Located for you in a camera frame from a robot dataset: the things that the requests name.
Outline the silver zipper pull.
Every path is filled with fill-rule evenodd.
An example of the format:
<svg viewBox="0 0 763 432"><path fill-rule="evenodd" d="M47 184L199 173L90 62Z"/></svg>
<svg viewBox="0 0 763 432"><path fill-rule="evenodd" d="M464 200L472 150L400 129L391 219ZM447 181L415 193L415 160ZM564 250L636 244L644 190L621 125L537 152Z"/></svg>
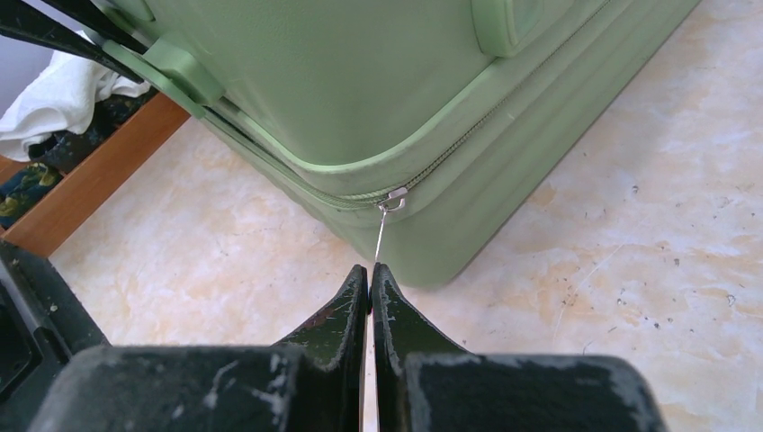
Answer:
<svg viewBox="0 0 763 432"><path fill-rule="evenodd" d="M382 239L388 216L392 212L397 212L405 207L407 194L408 188L406 186L402 186L388 192L386 197L377 204L377 208L381 212L381 220L374 250L374 263L381 262L380 254L382 249Z"/></svg>

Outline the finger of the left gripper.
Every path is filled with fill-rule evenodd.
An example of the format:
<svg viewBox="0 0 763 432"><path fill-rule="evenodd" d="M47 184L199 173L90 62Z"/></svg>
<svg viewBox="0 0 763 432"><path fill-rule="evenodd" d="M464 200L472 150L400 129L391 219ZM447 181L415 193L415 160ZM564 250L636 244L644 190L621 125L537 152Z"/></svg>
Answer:
<svg viewBox="0 0 763 432"><path fill-rule="evenodd" d="M93 30L113 37L132 50L145 51L140 42L110 22L94 4L87 1L49 1L48 4L73 19L80 19L82 24ZM106 53L100 46L24 1L1 3L1 34L7 38L92 60L137 84L143 82L142 77Z"/></svg>

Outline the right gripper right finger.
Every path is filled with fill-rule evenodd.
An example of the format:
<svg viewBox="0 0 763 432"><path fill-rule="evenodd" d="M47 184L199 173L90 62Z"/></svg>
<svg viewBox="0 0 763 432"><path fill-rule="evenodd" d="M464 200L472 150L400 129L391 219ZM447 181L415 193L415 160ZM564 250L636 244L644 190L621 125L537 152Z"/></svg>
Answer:
<svg viewBox="0 0 763 432"><path fill-rule="evenodd" d="M370 284L382 431L663 431L649 384L601 355L475 354L376 264Z"/></svg>

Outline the green suitcase blue lining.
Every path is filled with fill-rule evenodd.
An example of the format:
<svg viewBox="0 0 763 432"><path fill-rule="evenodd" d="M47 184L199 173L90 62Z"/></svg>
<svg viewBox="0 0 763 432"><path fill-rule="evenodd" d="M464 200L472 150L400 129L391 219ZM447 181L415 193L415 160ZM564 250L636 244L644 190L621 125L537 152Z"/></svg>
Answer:
<svg viewBox="0 0 763 432"><path fill-rule="evenodd" d="M407 285L446 284L692 1L100 1L103 48Z"/></svg>

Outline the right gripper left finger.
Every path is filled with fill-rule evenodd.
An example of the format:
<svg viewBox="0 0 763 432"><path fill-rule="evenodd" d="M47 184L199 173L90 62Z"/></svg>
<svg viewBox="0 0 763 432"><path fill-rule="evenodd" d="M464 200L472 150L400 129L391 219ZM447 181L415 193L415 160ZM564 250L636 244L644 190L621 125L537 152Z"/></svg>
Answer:
<svg viewBox="0 0 763 432"><path fill-rule="evenodd" d="M97 346L52 384L33 431L358 431L367 272L270 346Z"/></svg>

